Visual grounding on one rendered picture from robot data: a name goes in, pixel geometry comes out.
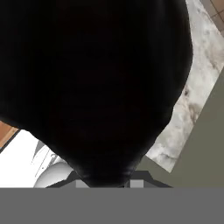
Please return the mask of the white rounded object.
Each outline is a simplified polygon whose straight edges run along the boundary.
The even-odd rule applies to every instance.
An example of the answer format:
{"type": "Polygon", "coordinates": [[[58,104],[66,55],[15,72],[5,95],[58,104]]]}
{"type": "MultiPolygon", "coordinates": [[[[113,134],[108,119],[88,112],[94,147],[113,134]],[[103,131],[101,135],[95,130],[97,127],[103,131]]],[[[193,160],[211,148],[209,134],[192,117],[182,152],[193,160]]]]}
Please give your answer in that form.
{"type": "Polygon", "coordinates": [[[30,132],[20,130],[0,153],[0,188],[47,187],[72,170],[30,132]]]}

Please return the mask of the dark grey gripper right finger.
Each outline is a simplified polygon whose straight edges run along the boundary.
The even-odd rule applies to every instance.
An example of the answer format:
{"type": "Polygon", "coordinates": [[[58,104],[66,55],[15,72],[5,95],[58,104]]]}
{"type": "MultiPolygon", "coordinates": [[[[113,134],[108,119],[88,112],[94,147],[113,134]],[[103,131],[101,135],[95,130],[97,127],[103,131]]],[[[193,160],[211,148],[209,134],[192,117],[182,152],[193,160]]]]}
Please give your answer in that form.
{"type": "Polygon", "coordinates": [[[148,171],[134,171],[131,179],[125,184],[126,188],[170,188],[169,185],[155,180],[148,171]]]}

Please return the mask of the grey-green cupboard front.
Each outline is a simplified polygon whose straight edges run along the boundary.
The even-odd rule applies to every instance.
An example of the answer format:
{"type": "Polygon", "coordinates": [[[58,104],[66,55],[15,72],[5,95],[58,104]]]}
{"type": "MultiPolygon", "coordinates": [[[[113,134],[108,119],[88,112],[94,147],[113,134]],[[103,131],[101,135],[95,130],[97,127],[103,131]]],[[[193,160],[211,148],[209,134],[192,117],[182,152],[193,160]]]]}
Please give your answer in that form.
{"type": "Polygon", "coordinates": [[[224,68],[171,172],[144,157],[137,167],[172,187],[224,187],[224,68]]]}

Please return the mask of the large black round object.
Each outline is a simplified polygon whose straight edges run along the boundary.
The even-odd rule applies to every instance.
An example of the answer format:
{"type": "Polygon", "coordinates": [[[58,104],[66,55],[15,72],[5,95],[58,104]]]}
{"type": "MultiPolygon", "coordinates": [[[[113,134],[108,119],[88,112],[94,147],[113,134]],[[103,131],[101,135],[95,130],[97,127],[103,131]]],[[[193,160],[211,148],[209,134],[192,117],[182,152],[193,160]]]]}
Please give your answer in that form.
{"type": "Polygon", "coordinates": [[[0,0],[0,121],[91,187],[131,178],[192,63],[186,0],[0,0]]]}

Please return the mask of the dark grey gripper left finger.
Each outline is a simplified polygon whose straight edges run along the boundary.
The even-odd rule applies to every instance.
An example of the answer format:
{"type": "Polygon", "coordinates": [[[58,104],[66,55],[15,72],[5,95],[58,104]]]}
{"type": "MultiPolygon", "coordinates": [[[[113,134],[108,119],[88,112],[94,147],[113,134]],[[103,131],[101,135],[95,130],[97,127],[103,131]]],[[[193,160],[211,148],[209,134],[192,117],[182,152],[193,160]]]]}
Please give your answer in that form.
{"type": "Polygon", "coordinates": [[[72,171],[66,179],[49,185],[48,188],[60,188],[68,185],[76,188],[88,188],[88,185],[80,179],[79,175],[75,171],[72,171]]]}

